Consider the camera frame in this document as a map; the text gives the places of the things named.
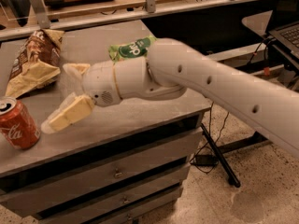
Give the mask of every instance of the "cable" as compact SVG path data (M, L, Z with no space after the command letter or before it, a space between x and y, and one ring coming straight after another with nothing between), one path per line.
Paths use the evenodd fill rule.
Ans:
M106 13L106 12L101 12L101 14L103 14L103 15L112 15L112 14L114 14L114 13L116 13L117 12L117 10L114 10L114 11L112 11L111 13Z
M225 117L224 122L223 122L223 125L222 125L222 128L221 128L221 130L219 132L218 138L215 141L215 144L217 144L218 140L221 138L221 133L222 133L222 131L225 128L226 120L227 120L227 118L228 118L229 115L230 115L230 112L227 112L226 117Z
M213 105L214 105L214 102L213 102L212 105L211 105L211 109L210 109L210 113L209 113L209 124L208 124L208 132L209 132L209 133L211 133L211 121L212 121L212 108L213 108ZM229 117L229 114L230 114L230 112L227 112L227 114L226 114L226 116L225 116L225 118L224 118L223 125L222 125L222 127L221 127L220 132L219 132L218 138L217 138L216 141L215 141L215 144L216 144L216 143L219 141L219 139L221 138L221 133L222 133L223 129L225 128L225 124L226 124L226 121L227 121L227 119L228 119L228 117ZM217 161L216 164L215 164L214 166L212 166L208 171L205 171L205 170L199 168L199 167L196 165L196 162L195 162L194 160L195 160L196 156L197 156L197 155L198 155L204 148L209 149L209 150L211 151L211 155L214 155L214 156L215 156L213 149L212 149L211 147L207 147L207 144L208 144L208 141L206 141L206 143L205 143L202 147L198 148L197 152L196 152L196 153L193 155L193 157L190 159L190 165L195 166L199 171L201 171L202 173L204 173L204 174L206 174L206 175L208 175L208 174L209 174L209 173L210 173L210 172L211 172L211 171L218 165L218 163L219 163L219 162Z
M252 53L252 55L251 55L249 61L247 62L247 65L248 65L248 64L251 64L253 58L257 55L257 52L258 52L260 46L262 45L262 43L265 43L266 46L267 46L267 44L268 44L273 38L274 38L274 37L272 37L272 36L271 36L271 37L267 37L266 39L264 39L264 40L259 44L259 46L256 48L256 50L253 51L253 53Z
M263 59L264 59L265 61L268 60L268 58L267 58L267 51L268 51L268 49L269 49L269 45L270 45L272 42L275 42L275 41L276 41L276 39L275 39L274 37L271 37L271 38L268 40L268 42L265 44L265 48L264 48L264 50L263 50Z

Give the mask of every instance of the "soda can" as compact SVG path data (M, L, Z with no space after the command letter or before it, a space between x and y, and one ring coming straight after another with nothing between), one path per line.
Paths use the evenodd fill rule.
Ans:
M32 147L40 137L27 107L12 97L0 97L0 131L16 149Z

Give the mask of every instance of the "speckled floor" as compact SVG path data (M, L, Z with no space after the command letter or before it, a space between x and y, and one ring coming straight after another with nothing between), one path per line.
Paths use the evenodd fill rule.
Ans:
M219 135L227 112L212 109L211 133ZM208 126L209 115L204 123ZM218 145L252 136L253 130L229 115ZM139 219L140 224L294 224L299 223L299 160L276 145L263 142L225 154L241 182L230 186L219 164L205 174L192 166L182 196ZM0 208L0 223L38 223Z

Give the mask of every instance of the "crumpled chip bag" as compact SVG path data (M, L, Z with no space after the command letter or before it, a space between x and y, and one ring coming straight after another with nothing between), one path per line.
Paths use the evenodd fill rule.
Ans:
M111 45L108 48L111 60L115 62L124 61L140 56L147 56L148 48L156 41L157 38L153 35L137 39L135 42L123 45Z
M25 41L15 59L7 84L6 96L18 98L41 89L57 79L63 31L41 29Z

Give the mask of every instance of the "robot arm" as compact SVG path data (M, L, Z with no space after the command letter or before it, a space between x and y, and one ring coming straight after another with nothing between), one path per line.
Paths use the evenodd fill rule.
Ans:
M66 73L76 73L69 68ZM299 158L298 93L212 61L176 40L158 39L147 61L141 57L98 63L77 77L85 94L100 106L132 97L171 99L190 88Z

